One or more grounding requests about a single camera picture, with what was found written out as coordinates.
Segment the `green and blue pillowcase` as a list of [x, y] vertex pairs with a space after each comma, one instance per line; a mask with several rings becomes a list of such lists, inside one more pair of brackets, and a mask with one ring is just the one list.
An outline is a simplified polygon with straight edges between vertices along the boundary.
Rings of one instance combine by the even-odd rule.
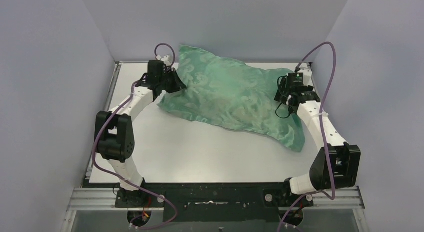
[[278, 81], [290, 72], [181, 45], [177, 74], [186, 89], [165, 94], [158, 107], [187, 121], [268, 136], [299, 153], [306, 142], [302, 122], [275, 101]]

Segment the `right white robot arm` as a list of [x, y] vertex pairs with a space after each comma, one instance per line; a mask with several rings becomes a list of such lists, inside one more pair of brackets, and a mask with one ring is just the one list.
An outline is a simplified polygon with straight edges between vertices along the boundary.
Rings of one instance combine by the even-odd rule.
[[361, 150], [337, 132], [314, 87], [305, 84], [304, 74], [288, 73], [279, 77], [274, 99], [288, 107], [290, 116], [296, 115], [305, 124], [318, 149], [309, 172], [288, 180], [289, 187], [281, 191], [282, 201], [292, 206], [302, 194], [353, 187]]

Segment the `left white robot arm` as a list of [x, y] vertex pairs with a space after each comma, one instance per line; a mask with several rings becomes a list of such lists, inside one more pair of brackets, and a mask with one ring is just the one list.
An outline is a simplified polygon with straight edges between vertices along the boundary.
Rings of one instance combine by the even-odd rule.
[[95, 118], [95, 138], [91, 157], [100, 171], [119, 179], [121, 189], [128, 191], [133, 204], [143, 205], [148, 191], [142, 187], [145, 179], [133, 159], [135, 133], [133, 121], [161, 95], [186, 89], [173, 67], [173, 62], [150, 60], [147, 72], [132, 83], [130, 93], [111, 111], [100, 111]]

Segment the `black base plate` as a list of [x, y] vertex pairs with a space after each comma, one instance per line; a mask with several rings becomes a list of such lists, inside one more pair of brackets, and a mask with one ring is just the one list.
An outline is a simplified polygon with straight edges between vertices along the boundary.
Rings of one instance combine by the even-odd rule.
[[291, 192], [285, 182], [256, 183], [147, 183], [146, 192], [125, 192], [114, 187], [115, 207], [128, 209], [129, 220], [146, 213], [152, 220], [162, 212], [162, 221], [173, 222], [278, 222], [293, 206], [286, 219], [298, 220], [302, 210], [314, 206], [312, 199]]

